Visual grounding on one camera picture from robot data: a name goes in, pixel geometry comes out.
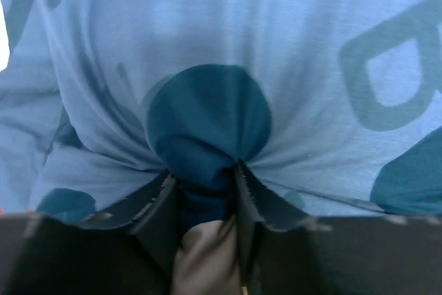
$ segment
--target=white object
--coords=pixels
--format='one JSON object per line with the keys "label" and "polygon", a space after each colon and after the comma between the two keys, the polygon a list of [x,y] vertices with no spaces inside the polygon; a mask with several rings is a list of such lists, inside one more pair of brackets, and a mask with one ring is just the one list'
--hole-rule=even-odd
{"label": "white object", "polygon": [[0,72],[8,66],[9,55],[8,33],[6,32],[5,15],[0,0]]}

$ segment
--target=cloth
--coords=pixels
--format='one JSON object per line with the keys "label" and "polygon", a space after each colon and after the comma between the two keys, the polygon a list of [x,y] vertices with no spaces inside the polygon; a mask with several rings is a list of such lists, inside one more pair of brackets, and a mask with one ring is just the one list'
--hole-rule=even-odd
{"label": "cloth", "polygon": [[310,214],[442,213],[442,0],[1,2],[4,211],[79,220],[168,168],[185,236],[241,159]]}

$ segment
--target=beige fabric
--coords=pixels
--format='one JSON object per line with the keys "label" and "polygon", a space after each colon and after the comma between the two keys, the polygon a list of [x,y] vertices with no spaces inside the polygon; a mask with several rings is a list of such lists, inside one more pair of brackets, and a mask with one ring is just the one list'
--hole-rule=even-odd
{"label": "beige fabric", "polygon": [[236,219],[190,229],[175,257],[172,295],[241,295]]}

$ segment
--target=white patch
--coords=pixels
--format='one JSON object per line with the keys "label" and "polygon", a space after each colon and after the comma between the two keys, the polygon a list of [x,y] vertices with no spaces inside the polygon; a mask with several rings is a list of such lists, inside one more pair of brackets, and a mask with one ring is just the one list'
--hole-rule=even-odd
{"label": "white patch", "polygon": [[0,72],[8,66],[9,55],[8,33],[6,32],[5,15],[0,0]]}

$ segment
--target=fabric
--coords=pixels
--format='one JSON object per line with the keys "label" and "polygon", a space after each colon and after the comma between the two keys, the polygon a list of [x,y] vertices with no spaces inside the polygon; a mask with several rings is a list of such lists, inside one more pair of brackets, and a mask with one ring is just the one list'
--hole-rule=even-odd
{"label": "fabric", "polygon": [[81,220],[169,169],[184,241],[244,160],[310,214],[442,214],[442,0],[1,2],[6,212]]}

